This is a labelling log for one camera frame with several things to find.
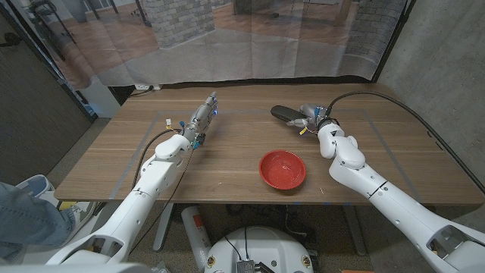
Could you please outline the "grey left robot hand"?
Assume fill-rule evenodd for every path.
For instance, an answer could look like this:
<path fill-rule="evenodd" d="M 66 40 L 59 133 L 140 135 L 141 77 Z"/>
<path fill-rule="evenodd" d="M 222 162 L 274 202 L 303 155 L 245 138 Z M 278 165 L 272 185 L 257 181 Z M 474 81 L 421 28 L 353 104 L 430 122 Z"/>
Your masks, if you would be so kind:
<path fill-rule="evenodd" d="M 217 93 L 213 92 L 199 108 L 194 111 L 188 124 L 183 129 L 183 136 L 191 143 L 205 134 L 213 117 L 217 114 Z"/>

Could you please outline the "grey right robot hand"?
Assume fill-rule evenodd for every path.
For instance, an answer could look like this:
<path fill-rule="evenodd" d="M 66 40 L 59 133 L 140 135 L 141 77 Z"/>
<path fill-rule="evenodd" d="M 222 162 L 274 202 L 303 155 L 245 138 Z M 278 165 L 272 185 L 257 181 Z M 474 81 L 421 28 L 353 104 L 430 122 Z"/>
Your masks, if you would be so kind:
<path fill-rule="evenodd" d="M 322 105 L 307 103 L 299 107 L 297 112 L 299 115 L 296 118 L 290 118 L 287 121 L 287 126 L 294 127 L 314 127 L 318 128 L 318 124 L 324 119 L 327 108 Z"/>

